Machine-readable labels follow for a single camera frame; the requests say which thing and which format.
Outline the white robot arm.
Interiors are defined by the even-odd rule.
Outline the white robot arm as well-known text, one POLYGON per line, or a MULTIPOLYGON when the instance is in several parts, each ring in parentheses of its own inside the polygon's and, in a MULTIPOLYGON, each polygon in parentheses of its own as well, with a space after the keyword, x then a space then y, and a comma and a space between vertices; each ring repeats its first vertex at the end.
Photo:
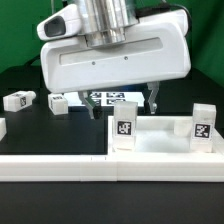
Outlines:
POLYGON ((189 26, 187 12, 168 5, 151 15, 133 0, 74 0, 37 26, 45 85, 77 92, 97 119, 91 91, 145 83, 144 107, 155 112, 159 83, 190 71, 189 26))

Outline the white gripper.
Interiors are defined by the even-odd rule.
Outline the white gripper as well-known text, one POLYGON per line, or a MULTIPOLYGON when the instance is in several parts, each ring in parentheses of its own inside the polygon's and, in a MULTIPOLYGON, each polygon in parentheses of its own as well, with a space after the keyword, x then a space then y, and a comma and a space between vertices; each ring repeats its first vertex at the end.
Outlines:
POLYGON ((86 90, 148 82, 146 104, 154 114, 159 81, 190 71, 187 30, 186 12, 175 10, 140 18, 125 29, 122 44, 90 48, 82 36, 48 42, 41 49, 45 85, 52 93, 79 91, 90 118, 100 119, 102 107, 86 90))

